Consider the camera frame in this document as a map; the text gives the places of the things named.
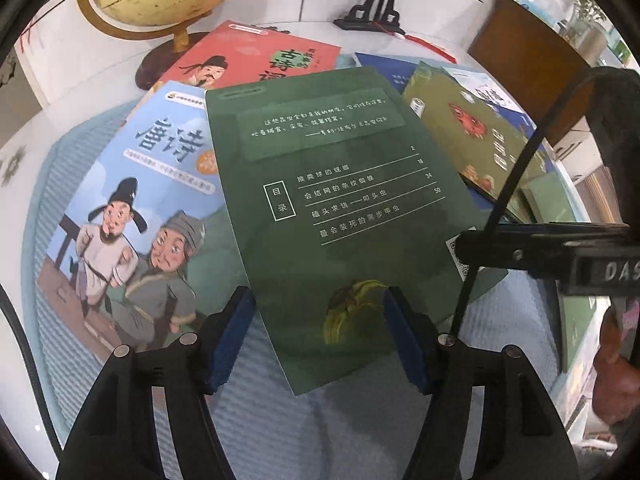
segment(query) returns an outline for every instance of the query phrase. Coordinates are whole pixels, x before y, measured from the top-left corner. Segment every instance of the metal screw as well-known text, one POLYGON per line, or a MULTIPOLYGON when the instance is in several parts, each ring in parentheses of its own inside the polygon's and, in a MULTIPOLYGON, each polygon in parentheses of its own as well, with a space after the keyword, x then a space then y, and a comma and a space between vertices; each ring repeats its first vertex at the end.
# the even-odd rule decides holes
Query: metal screw
POLYGON ((120 345, 114 351, 113 355, 116 357, 124 357, 129 354, 129 347, 127 345, 120 345))
POLYGON ((187 332, 180 336, 180 344, 185 346, 192 345, 198 340, 198 334, 195 332, 187 332))
POLYGON ((518 359, 522 355, 522 350, 520 350, 516 345, 505 346, 504 352, 513 359, 518 359))
POLYGON ((438 343, 442 346, 453 346, 456 343, 456 338, 451 334, 440 334, 438 336, 438 343))

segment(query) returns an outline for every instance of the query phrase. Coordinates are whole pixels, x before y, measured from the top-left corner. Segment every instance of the beard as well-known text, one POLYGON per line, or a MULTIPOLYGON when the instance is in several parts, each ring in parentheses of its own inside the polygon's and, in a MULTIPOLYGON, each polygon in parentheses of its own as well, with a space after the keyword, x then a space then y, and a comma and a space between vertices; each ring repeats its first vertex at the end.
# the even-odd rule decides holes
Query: beard
POLYGON ((112 244, 119 237, 120 237, 120 235, 116 234, 116 233, 110 233, 110 234, 105 233, 104 229, 102 227, 100 227, 100 240, 102 241, 102 243, 112 244))

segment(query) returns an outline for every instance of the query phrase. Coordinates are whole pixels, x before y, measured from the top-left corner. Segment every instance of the qr code sticker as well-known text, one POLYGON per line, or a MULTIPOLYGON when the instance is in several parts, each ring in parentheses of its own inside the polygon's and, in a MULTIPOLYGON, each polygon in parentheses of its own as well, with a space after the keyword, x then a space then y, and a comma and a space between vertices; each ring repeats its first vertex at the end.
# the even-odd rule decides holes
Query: qr code sticker
MULTIPOLYGON (((475 231, 476 228, 472 227, 471 229, 469 229, 470 231, 475 231)), ((449 253, 451 254, 451 257, 453 258, 453 262, 456 264, 456 267, 458 268, 458 273, 460 274, 460 279, 464 282, 466 275, 469 272, 469 266, 463 264, 458 257, 456 256, 456 240, 458 239, 460 235, 453 237, 451 240, 447 240, 447 249, 449 250, 449 253)))

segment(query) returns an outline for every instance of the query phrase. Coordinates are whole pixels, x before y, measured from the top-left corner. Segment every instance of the cartoon man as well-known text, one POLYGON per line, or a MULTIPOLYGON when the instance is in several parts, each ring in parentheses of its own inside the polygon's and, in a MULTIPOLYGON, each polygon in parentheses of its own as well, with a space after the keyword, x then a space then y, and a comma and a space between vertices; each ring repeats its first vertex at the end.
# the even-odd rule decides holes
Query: cartoon man
POLYGON ((180 68, 186 70, 185 74, 191 72, 191 75, 184 81, 181 81, 181 83, 212 90, 215 82, 220 79, 224 75, 225 70, 229 68, 229 64, 226 62, 226 57, 213 56, 202 64, 181 66, 180 68))
POLYGON ((449 103, 449 108, 458 122, 462 124, 467 135, 475 137, 476 139, 484 138, 486 135, 486 126, 480 119, 476 119, 470 113, 465 112, 462 108, 453 103, 449 103))
POLYGON ((184 270, 202 248, 204 222, 177 212, 160 228, 148 255, 140 255, 138 267, 127 282, 124 300, 107 300, 105 310, 116 325, 123 342, 147 346, 156 335, 156 322, 165 316, 169 302, 174 304, 170 330, 196 317, 196 295, 184 278, 184 270))
POLYGON ((137 191, 138 181, 125 178, 107 204, 89 213, 89 222, 102 213, 102 224, 85 224, 80 229, 76 239, 76 293, 85 317, 90 306, 102 302, 109 284, 123 286, 136 269, 138 256, 122 233, 132 220, 140 233, 146 231, 145 219, 133 209, 137 191))

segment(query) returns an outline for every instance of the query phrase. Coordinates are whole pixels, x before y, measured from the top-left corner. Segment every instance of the dark blue book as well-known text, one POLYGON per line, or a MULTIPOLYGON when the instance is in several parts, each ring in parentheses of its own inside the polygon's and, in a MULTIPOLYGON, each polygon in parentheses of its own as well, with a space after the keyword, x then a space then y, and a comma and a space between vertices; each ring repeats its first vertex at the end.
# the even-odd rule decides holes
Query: dark blue book
POLYGON ((399 93, 404 92, 409 79, 414 74, 417 65, 408 61, 391 59, 389 57, 373 56, 371 54, 355 54, 361 66, 372 66, 380 72, 399 93))

